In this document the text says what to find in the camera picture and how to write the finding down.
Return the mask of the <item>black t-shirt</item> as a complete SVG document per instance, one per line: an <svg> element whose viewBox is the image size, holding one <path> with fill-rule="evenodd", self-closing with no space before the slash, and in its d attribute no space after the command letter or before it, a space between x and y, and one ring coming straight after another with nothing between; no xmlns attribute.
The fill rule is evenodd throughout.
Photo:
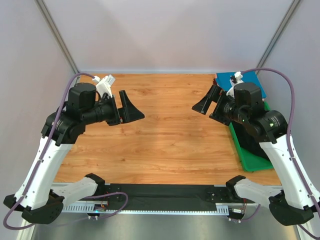
<svg viewBox="0 0 320 240"><path fill-rule="evenodd" d="M251 135L246 132L246 129L241 124L233 121L232 126L241 148L249 151L251 154L257 157L261 157L269 161L268 156L260 147L260 145Z"/></svg>

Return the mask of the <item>blue folded t-shirt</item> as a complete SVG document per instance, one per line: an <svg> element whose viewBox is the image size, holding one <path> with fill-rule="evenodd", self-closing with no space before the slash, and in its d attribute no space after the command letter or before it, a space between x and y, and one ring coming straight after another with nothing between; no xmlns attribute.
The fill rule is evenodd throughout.
<svg viewBox="0 0 320 240"><path fill-rule="evenodd" d="M234 75L235 72L220 72L216 74L216 83L219 87L221 87L224 91L228 91L232 84L230 82L230 77ZM260 81L258 80L257 75L254 72L247 72L243 75L242 80L246 83L251 82L256 84L261 89L262 98L265 99L267 97Z"/></svg>

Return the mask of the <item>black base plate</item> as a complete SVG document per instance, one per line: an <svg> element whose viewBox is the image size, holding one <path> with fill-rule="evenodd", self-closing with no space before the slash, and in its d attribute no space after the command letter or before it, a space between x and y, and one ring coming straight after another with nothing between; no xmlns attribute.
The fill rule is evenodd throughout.
<svg viewBox="0 0 320 240"><path fill-rule="evenodd" d="M124 209L130 211L214 211L217 203L253 203L232 196L225 186L214 185L112 183L96 195L116 192L128 195Z"/></svg>

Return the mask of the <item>aluminium frame post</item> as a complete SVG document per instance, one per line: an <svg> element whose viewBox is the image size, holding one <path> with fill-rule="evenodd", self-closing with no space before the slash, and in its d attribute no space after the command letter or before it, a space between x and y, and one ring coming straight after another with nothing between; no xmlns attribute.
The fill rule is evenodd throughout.
<svg viewBox="0 0 320 240"><path fill-rule="evenodd" d="M62 38L62 35L49 11L49 8L47 7L44 0L35 0L35 4L37 5L40 13L42 14L47 26L49 27L54 39L56 40L60 50L62 51L65 59L67 60L70 68L72 71L76 74L79 72L79 69L73 59L73 57L70 54L70 51L68 50L68 47L65 43L65 41Z"/></svg>
<svg viewBox="0 0 320 240"><path fill-rule="evenodd" d="M296 11L300 7L302 0L292 0L286 13L284 14L282 20L280 21L277 29L275 30L271 40L269 41L265 51L263 52L258 64L257 68L262 68L266 64L268 58L271 56L276 44L280 40L281 36L285 32L288 24L290 23L291 19L295 15Z"/></svg>

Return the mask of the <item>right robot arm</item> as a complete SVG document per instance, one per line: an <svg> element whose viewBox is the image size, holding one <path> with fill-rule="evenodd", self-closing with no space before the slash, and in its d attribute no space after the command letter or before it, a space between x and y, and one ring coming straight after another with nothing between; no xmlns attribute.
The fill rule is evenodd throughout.
<svg viewBox="0 0 320 240"><path fill-rule="evenodd" d="M238 175L226 182L231 194L268 208L284 226L310 221L320 205L320 193L316 189L307 191L304 182L309 187L313 184L303 169L296 168L301 164L299 158L290 155L293 150L287 146L285 117L276 110L265 109L262 91L252 82L236 84L233 95L214 84L192 110L204 115L212 102L216 106L209 117L226 126L235 122L244 127L266 153L282 185L282 189L275 189Z"/></svg>

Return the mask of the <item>green plastic tray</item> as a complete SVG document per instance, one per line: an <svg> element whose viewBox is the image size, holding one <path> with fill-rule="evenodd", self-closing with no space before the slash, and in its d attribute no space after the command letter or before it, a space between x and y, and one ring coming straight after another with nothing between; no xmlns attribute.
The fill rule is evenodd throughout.
<svg viewBox="0 0 320 240"><path fill-rule="evenodd" d="M231 122L228 128L243 170L246 172L256 172L273 169L273 165L267 157L252 154L242 147L240 144L242 134L240 130L235 129L235 124L235 122Z"/></svg>

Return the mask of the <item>right aluminium frame post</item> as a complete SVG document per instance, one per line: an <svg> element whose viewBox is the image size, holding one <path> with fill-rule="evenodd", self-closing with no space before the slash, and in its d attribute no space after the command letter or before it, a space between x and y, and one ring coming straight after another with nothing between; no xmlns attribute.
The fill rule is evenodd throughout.
<svg viewBox="0 0 320 240"><path fill-rule="evenodd" d="M302 0L292 0L286 13L284 14L282 20L280 21L277 29L275 30L271 40L269 41L265 51L263 52L258 64L257 68L262 68L266 64L268 58L271 56L276 44L280 40L281 36L285 32L288 24L290 23L291 19L295 15L296 11L300 7Z"/></svg>

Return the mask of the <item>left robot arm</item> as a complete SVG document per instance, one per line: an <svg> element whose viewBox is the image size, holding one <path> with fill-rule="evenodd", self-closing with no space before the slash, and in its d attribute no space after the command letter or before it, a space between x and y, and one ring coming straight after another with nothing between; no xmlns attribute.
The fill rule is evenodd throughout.
<svg viewBox="0 0 320 240"><path fill-rule="evenodd" d="M52 188L57 172L78 137L91 124L106 122L109 126L141 120L145 115L119 91L122 106L114 95L91 83L77 83L68 91L56 112L49 115L41 131L38 152L32 167L15 193L5 197L8 208L21 212L31 224L51 224L63 208L82 199L99 199L105 193L105 180L89 173L78 182Z"/></svg>

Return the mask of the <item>left aluminium frame post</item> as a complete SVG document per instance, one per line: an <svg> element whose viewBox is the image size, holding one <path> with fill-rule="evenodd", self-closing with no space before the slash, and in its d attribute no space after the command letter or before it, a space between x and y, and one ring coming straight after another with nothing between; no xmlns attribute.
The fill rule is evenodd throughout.
<svg viewBox="0 0 320 240"><path fill-rule="evenodd" d="M49 11L49 8L47 7L44 0L35 0L35 4L37 5L40 13L42 14L47 26L49 27L54 39L56 40L60 50L62 51L65 59L67 60L70 68L72 71L76 74L79 72L79 69L73 59L73 57L70 54L70 51L68 50L68 47L65 43L65 41L62 38L62 35Z"/></svg>

